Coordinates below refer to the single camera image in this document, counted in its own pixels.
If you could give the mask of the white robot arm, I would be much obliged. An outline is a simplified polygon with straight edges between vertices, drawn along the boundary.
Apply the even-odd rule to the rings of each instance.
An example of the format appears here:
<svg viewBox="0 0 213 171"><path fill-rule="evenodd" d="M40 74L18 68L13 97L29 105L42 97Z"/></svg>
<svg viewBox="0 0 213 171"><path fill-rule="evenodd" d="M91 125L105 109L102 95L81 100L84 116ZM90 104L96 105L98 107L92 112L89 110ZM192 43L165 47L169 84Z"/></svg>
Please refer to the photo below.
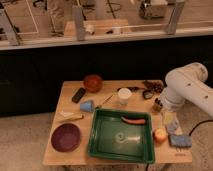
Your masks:
<svg viewBox="0 0 213 171"><path fill-rule="evenodd" d="M198 62L169 71L159 96L163 108L176 112L188 100L213 118L213 88L205 84L207 78L207 68Z"/></svg>

